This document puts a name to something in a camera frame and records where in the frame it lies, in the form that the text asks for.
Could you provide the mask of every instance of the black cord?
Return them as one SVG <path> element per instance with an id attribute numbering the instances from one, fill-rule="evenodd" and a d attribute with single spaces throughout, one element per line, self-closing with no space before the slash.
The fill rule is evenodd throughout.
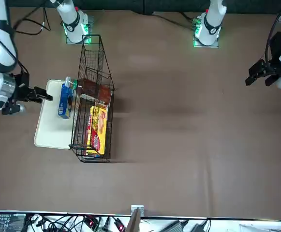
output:
<path id="1" fill-rule="evenodd" d="M 39 8 L 43 7 L 47 1 L 48 1 L 48 0 L 43 0 L 43 2 L 42 2 L 39 6 L 35 7 L 31 12 L 29 12 L 28 14 L 26 14 L 23 18 L 17 20 L 16 23 L 15 23 L 15 25 L 14 25 L 14 27 L 13 27 L 13 29 L 16 31 L 17 28 L 19 27 L 19 25 L 24 21 L 24 19 L 30 17 L 30 16 L 31 16 L 34 12 L 36 12 Z"/>
<path id="2" fill-rule="evenodd" d="M 48 15 L 47 15 L 47 11 L 45 9 L 45 7 L 43 8 L 43 12 L 44 12 L 44 19 L 43 19 L 43 22 L 47 22 L 48 24 L 48 27 L 45 27 L 44 25 L 42 25 L 41 23 L 38 23 L 32 19 L 29 19 L 29 18 L 25 18 L 23 19 L 23 21 L 28 21 L 28 22 L 31 22 L 31 23 L 34 23 L 34 24 L 37 24 L 39 25 L 40 27 L 42 27 L 39 32 L 36 32 L 36 33 L 29 33 L 29 32 L 24 32 L 24 31 L 16 31 L 17 33 L 20 33 L 20 34 L 25 34 L 25 35 L 39 35 L 42 31 L 43 31 L 43 28 L 46 29 L 47 31 L 51 31 L 51 26 L 49 24 L 49 20 L 48 20 Z"/>
<path id="3" fill-rule="evenodd" d="M 211 229 L 211 219 L 209 219 L 209 222 L 210 222 L 210 224 L 209 224 L 208 229 L 207 229 L 207 231 L 206 231 L 206 232 L 209 232 L 209 231 L 210 231 L 210 229 Z"/>
<path id="4" fill-rule="evenodd" d="M 12 54 L 12 52 L 5 46 L 5 44 L 1 40 L 0 40 L 0 44 L 9 53 L 9 55 L 15 59 L 16 63 L 19 64 L 21 71 L 23 71 L 23 69 L 24 69 L 24 71 L 29 75 L 30 73 L 29 73 L 28 69 L 19 61 L 19 59 L 17 57 L 15 57 Z"/>
<path id="5" fill-rule="evenodd" d="M 269 48 L 269 42 L 270 42 L 270 39 L 271 39 L 271 35 L 272 35 L 272 33 L 273 33 L 273 31 L 276 27 L 276 24 L 277 24 L 280 16 L 281 16 L 281 10 L 277 14 L 277 17 L 276 17 L 276 19 L 275 19 L 275 21 L 274 21 L 274 23 L 273 23 L 273 25 L 270 29 L 270 32 L 269 32 L 269 35 L 268 35 L 268 38 L 267 38 L 267 41 L 266 41 L 266 48 L 265 48 L 265 63 L 266 63 L 267 68 L 272 72 L 274 72 L 275 70 L 270 66 L 270 64 L 268 62 L 268 48 Z"/>
<path id="6" fill-rule="evenodd" d="M 33 227 L 33 223 L 32 223 L 31 220 L 30 220 L 30 226 L 32 227 L 33 231 L 36 232 L 35 229 L 34 229 L 34 227 Z"/>
<path id="7" fill-rule="evenodd" d="M 166 21 L 168 21 L 168 22 L 170 22 L 170 23 L 173 23 L 173 24 L 175 24 L 175 25 L 177 25 L 177 26 L 180 26 L 180 27 L 183 27 L 183 28 L 187 28 L 187 29 L 192 30 L 192 26 L 191 26 L 191 27 L 185 26 L 185 25 L 183 25 L 183 24 L 181 24 L 181 23 L 178 23 L 178 22 L 173 21 L 173 20 L 171 20 L 171 19 L 165 18 L 165 17 L 160 16 L 160 15 L 158 15 L 158 14 L 152 14 L 152 16 L 155 16 L 155 17 L 158 17 L 158 18 L 162 18 L 162 19 L 164 19 L 164 20 L 166 20 Z"/>
<path id="8" fill-rule="evenodd" d="M 193 18 L 188 17 L 184 12 L 179 12 L 179 13 L 189 22 L 191 22 L 193 20 Z"/>

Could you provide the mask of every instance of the wire basket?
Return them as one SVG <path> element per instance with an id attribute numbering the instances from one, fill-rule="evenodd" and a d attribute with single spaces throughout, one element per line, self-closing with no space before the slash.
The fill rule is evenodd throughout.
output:
<path id="1" fill-rule="evenodd" d="M 81 162 L 110 162 L 114 84 L 101 36 L 90 35 L 83 41 L 89 44 L 83 43 L 81 49 L 69 147 Z M 110 102 L 101 100 L 102 89 L 110 91 Z"/>

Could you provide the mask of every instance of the snack bag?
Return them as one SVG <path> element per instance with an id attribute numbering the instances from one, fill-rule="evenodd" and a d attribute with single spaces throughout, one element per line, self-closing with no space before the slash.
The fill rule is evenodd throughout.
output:
<path id="1" fill-rule="evenodd" d="M 86 155 L 96 154 L 96 157 L 105 153 L 107 126 L 107 110 L 101 104 L 96 104 L 90 108 L 89 123 L 87 127 L 87 145 L 95 150 L 86 150 Z"/>

